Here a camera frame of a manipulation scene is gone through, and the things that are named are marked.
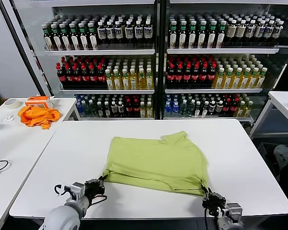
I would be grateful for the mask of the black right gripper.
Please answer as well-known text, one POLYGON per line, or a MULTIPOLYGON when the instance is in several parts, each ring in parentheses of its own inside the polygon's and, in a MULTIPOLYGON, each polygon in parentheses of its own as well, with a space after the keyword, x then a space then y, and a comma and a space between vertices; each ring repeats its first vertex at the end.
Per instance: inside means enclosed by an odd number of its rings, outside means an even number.
POLYGON ((225 214, 226 199, 219 193, 213 192, 210 188, 201 185, 204 197, 202 206, 208 210, 210 216, 223 216, 225 214))

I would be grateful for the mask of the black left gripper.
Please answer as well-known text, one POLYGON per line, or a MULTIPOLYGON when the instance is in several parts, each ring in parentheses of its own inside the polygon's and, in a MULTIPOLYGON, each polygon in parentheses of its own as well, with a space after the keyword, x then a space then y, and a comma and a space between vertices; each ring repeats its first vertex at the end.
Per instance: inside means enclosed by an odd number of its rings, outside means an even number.
POLYGON ((90 179, 84 183, 85 191, 84 195, 89 199, 95 198, 97 195, 103 195, 105 193, 105 180, 108 175, 100 176, 99 178, 90 179))

